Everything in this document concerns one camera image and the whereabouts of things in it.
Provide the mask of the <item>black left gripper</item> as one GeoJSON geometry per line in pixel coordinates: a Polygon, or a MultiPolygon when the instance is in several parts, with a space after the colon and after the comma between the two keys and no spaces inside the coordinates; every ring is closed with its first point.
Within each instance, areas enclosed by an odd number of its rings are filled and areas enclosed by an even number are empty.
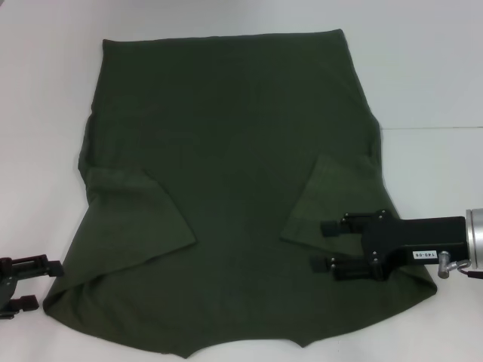
{"type": "Polygon", "coordinates": [[[13,299],[18,278],[37,278],[41,276],[58,278],[63,276],[60,261],[50,261],[46,255],[31,256],[22,259],[1,258],[1,319],[10,320],[24,311],[38,309],[35,296],[22,296],[13,299]]]}

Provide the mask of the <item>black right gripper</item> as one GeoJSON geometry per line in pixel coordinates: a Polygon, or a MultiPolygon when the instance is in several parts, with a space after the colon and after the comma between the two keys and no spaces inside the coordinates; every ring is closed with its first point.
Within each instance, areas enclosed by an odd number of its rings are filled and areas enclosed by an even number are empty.
{"type": "Polygon", "coordinates": [[[336,281],[386,280],[404,266],[436,265],[446,252],[450,262],[466,259],[466,220],[462,216],[396,219],[380,213],[345,213],[339,220],[320,222],[324,237],[361,234],[367,260],[313,256],[314,273],[330,273],[336,281]]]}

